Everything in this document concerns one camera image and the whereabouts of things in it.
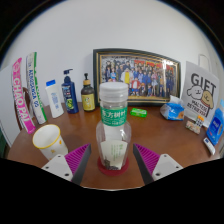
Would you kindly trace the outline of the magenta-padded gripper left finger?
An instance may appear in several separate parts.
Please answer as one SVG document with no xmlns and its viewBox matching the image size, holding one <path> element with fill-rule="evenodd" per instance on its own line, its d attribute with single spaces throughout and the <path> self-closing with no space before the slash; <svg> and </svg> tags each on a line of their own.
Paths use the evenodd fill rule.
<svg viewBox="0 0 224 224">
<path fill-rule="evenodd" d="M 65 180 L 80 185 L 91 155 L 91 145 L 85 144 L 67 155 L 56 155 L 42 169 Z"/>
</svg>

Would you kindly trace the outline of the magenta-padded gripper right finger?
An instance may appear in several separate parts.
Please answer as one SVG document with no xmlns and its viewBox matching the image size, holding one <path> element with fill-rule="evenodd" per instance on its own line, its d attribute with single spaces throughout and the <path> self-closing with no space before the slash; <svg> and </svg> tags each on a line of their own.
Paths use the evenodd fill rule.
<svg viewBox="0 0 224 224">
<path fill-rule="evenodd" d="M 133 144 L 133 154 L 145 185 L 182 169 L 168 154 L 159 155 L 137 143 Z"/>
</svg>

